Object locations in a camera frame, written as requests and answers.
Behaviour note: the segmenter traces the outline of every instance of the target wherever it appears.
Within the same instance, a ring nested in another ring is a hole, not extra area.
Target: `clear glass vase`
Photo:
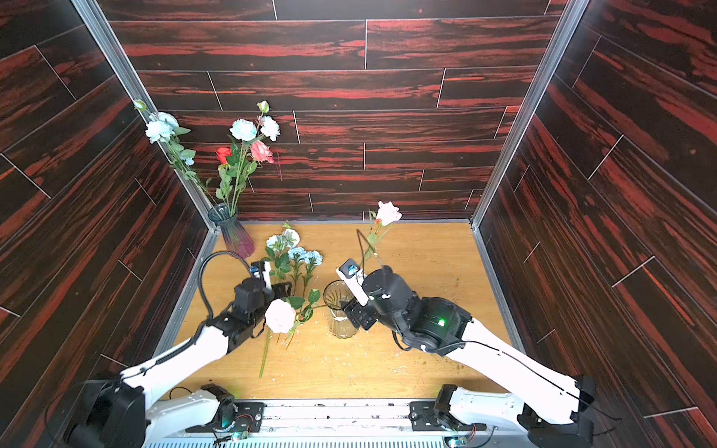
[[[254,241],[237,219],[237,214],[229,215],[229,206],[219,204],[209,210],[209,219],[219,226],[227,250],[236,252],[241,258],[254,253]]]

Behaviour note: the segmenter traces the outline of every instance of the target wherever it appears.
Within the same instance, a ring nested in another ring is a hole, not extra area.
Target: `bouquet of flowers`
[[[139,111],[148,111],[147,105],[141,100],[134,100],[134,107]],[[272,117],[266,115],[269,112],[269,103],[262,101],[257,103],[261,115],[257,117],[256,124],[247,120],[234,121],[229,128],[231,145],[217,149],[217,159],[220,164],[219,187],[216,188],[214,196],[226,203],[226,207],[219,209],[226,214],[222,218],[227,219],[237,213],[239,195],[247,188],[247,179],[260,168],[262,163],[274,163],[274,155],[268,146],[263,142],[265,138],[276,141],[279,136],[279,125]],[[157,141],[164,142],[169,148],[169,161],[186,180],[191,181],[202,191],[207,198],[216,206],[217,203],[209,193],[208,178],[205,182],[199,180],[199,176],[192,168],[196,151],[186,149],[179,141],[179,136],[191,132],[182,128],[177,119],[165,112],[151,113],[147,123],[146,135],[150,143]]]

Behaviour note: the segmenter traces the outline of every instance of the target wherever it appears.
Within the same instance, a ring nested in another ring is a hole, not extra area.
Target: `flower stem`
[[[267,363],[267,353],[269,353],[269,338],[271,338],[271,330],[267,330],[267,342],[264,344],[264,358],[262,359],[262,370],[259,371],[259,378],[264,375],[264,366]]]

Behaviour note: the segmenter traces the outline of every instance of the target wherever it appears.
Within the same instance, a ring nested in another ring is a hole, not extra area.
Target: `wooden tabletop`
[[[246,228],[257,246],[250,261],[263,257],[266,239],[282,231],[276,224]],[[356,228],[366,233],[368,224],[297,224],[293,228],[300,235],[300,246],[318,250],[324,257],[309,284],[309,288],[323,291],[338,279],[335,269],[339,265],[349,257],[360,259]],[[223,249],[220,237],[215,250]],[[467,223],[399,222],[378,252],[419,295],[457,303],[510,343]],[[372,260],[366,271],[378,266]],[[212,260],[204,276],[212,307],[221,310],[233,300],[234,286],[246,276],[245,269],[231,257]],[[206,309],[197,293],[175,344],[189,338],[205,317]],[[400,351],[388,328],[378,323],[369,332],[360,330],[352,338],[338,339],[329,332],[326,308],[317,310],[298,328],[290,345],[284,335],[272,335],[264,376],[259,378],[265,341],[264,335],[248,340],[180,385],[193,391],[214,382],[244,399],[435,398],[445,383],[477,391],[504,391],[462,364],[419,351]],[[176,391],[174,396],[180,393],[186,392]]]

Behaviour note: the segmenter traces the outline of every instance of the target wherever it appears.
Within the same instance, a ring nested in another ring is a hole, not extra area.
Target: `artificial flower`
[[[262,102],[260,102],[260,103],[257,103],[257,107],[258,107],[259,110],[261,110],[263,113],[269,112],[269,103],[267,103],[266,101],[262,101]]]
[[[179,121],[177,121],[177,119],[172,114],[169,114],[167,112],[158,112],[157,120],[167,123],[172,127],[172,129],[179,127]]]
[[[313,250],[311,252],[306,252],[302,257],[302,261],[306,264],[313,264],[314,266],[321,266],[321,263],[323,262],[323,257],[320,253],[318,253],[318,250]]]
[[[398,207],[395,207],[391,202],[384,204],[379,201],[379,212],[376,213],[376,222],[381,222],[382,226],[387,226],[399,219],[401,219],[401,214],[399,213]]]
[[[301,261],[300,258],[301,258],[305,253],[306,253],[306,249],[304,249],[304,248],[301,247],[301,246],[292,247],[291,249],[289,249],[289,257],[291,257],[291,259],[295,259],[295,260],[297,260],[297,261]]]
[[[294,326],[296,310],[283,300],[276,299],[269,304],[264,319],[274,333],[288,333]]]
[[[257,136],[257,127],[254,126],[254,123],[244,119],[235,121],[229,131],[234,138],[244,141],[253,140]]]
[[[271,154],[269,147],[262,141],[255,141],[251,147],[252,157],[257,162],[269,162],[274,163],[274,155]]]
[[[232,154],[232,150],[229,148],[226,148],[222,146],[221,148],[217,149],[217,158],[220,162],[222,162],[222,165],[227,164],[227,157],[229,157]]]
[[[299,244],[299,233],[294,229],[286,229],[284,233],[281,234],[281,237],[284,239],[286,247],[296,247],[296,245]]]
[[[275,122],[270,116],[264,117],[262,122],[262,134],[271,138],[271,141],[276,141],[276,137],[279,136],[279,123]]]
[[[147,110],[147,104],[145,104],[142,100],[132,100],[132,105],[134,105],[135,109],[140,112]]]
[[[145,135],[149,137],[149,143],[154,143],[157,140],[166,143],[169,142],[169,138],[174,135],[174,130],[163,121],[150,121],[147,123]]]

